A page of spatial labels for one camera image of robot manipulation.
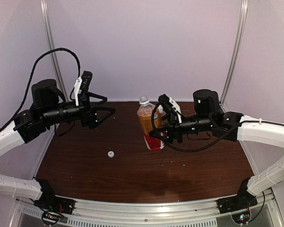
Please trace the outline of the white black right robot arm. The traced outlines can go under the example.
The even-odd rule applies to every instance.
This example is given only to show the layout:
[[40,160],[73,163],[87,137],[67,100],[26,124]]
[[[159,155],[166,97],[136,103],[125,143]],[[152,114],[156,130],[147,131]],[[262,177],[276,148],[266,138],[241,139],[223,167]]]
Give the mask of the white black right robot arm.
[[[224,112],[219,103],[218,93],[200,89],[193,93],[195,114],[185,116],[177,102],[166,94],[160,95],[151,113],[149,135],[160,139],[173,150],[196,153],[206,150],[221,140],[250,141],[284,148],[284,123],[253,118],[238,112]],[[181,143],[183,135],[211,132],[216,140],[208,145],[185,149],[173,145]],[[242,209],[266,189],[284,180],[284,155],[273,165],[242,182],[233,205]]]

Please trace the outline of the large gold label drink bottle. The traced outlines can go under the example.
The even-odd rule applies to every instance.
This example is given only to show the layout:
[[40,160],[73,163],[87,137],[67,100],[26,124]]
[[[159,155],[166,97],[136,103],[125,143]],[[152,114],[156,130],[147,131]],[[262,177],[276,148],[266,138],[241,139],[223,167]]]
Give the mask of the large gold label drink bottle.
[[150,102],[150,99],[147,96],[141,96],[139,98],[139,104],[140,107],[137,110],[137,116],[147,148],[153,151],[163,149],[164,148],[163,141],[154,138],[150,135],[150,132],[153,131],[153,126],[151,123],[152,119],[154,121],[156,128],[162,125],[161,113],[159,112],[159,110],[156,110],[154,117],[153,118],[151,117],[155,105]]

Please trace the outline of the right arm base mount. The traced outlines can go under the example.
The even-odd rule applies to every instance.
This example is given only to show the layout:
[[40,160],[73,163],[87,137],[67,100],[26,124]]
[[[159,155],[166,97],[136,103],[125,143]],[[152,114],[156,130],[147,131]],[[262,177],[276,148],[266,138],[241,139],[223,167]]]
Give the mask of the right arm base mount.
[[241,185],[238,189],[238,193],[231,197],[224,197],[217,200],[217,206],[219,209],[220,214],[224,213],[233,213],[231,218],[233,222],[237,225],[243,226],[248,225],[253,222],[262,212],[266,197],[264,192],[263,195],[263,203],[256,215],[252,215],[250,208],[252,206],[256,206],[258,201],[256,196],[250,194],[248,190],[248,182],[250,178],[246,178],[241,182]]

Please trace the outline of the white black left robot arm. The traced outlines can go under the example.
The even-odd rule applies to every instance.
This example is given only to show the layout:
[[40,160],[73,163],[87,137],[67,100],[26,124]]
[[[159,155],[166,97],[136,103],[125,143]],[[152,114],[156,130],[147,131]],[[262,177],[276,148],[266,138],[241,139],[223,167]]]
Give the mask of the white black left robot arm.
[[[41,80],[32,86],[31,107],[14,116],[0,132],[0,157],[28,144],[51,126],[80,121],[82,127],[94,129],[115,113],[103,104],[107,98],[88,91],[85,86],[75,101],[67,102],[54,79]],[[48,210],[59,205],[46,180],[25,180],[0,174],[0,194],[40,201]]]

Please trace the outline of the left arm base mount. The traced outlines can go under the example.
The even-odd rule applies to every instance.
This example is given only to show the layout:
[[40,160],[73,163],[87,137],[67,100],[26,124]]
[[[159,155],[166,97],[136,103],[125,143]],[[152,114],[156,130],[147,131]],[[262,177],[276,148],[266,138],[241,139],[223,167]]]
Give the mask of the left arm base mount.
[[41,186],[42,194],[38,200],[31,201],[42,211],[41,220],[46,226],[51,227],[65,218],[64,214],[73,213],[75,200],[57,196],[47,180],[36,181]]

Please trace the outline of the white bottle cap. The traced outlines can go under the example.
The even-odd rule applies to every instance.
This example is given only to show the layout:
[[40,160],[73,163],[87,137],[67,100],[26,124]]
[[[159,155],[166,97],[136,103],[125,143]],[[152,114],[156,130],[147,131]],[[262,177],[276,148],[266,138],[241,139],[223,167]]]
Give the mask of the white bottle cap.
[[108,156],[109,158],[113,158],[113,157],[115,156],[114,151],[109,151],[109,152],[107,153],[107,156]]

